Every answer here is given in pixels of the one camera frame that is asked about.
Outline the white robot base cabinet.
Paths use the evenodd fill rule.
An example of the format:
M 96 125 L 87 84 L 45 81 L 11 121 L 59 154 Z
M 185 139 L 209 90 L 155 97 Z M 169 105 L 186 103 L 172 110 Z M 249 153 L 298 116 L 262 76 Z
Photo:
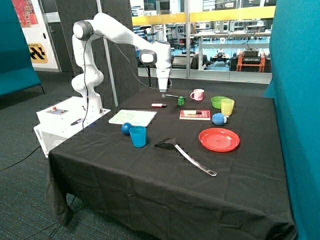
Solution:
M 72 96 L 36 113 L 39 124 L 33 130 L 45 157 L 52 149 L 110 112 L 103 108 L 95 113 L 87 110 L 85 104 L 83 97 Z M 83 122 L 71 125 L 78 119 L 83 119 Z

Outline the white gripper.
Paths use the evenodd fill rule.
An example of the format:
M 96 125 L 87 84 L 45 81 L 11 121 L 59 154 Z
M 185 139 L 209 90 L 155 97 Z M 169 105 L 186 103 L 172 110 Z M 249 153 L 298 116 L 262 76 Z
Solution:
M 158 89 L 162 94 L 165 94 L 172 85 L 172 81 L 169 75 L 158 76 L 157 82 L 158 82 Z

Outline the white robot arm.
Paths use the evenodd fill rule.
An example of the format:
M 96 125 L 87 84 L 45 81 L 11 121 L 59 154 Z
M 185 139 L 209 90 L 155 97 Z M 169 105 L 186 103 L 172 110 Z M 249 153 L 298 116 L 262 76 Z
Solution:
M 82 96 L 80 107 L 84 107 L 88 116 L 97 116 L 103 110 L 101 96 L 95 87 L 104 80 L 99 67 L 111 66 L 110 54 L 106 43 L 131 45 L 139 49 L 140 62 L 156 67 L 158 90 L 165 95 L 171 86 L 170 75 L 171 46 L 166 41 L 151 43 L 138 36 L 122 23 L 105 13 L 97 13 L 93 19 L 80 20 L 73 24 L 72 48 L 75 63 L 82 73 L 72 79 L 72 87 Z

